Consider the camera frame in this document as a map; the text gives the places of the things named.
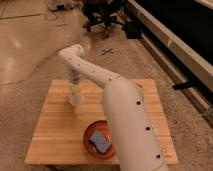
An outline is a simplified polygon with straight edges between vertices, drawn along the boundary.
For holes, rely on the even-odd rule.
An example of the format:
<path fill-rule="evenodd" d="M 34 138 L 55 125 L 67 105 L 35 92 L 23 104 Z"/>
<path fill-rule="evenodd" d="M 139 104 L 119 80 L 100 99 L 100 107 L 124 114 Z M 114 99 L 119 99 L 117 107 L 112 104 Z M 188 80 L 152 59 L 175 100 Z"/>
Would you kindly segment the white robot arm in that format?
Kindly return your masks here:
<path fill-rule="evenodd" d="M 58 52 L 76 81 L 85 76 L 103 89 L 103 110 L 121 171 L 169 171 L 144 106 L 142 88 L 126 77 L 83 59 L 75 44 Z"/>

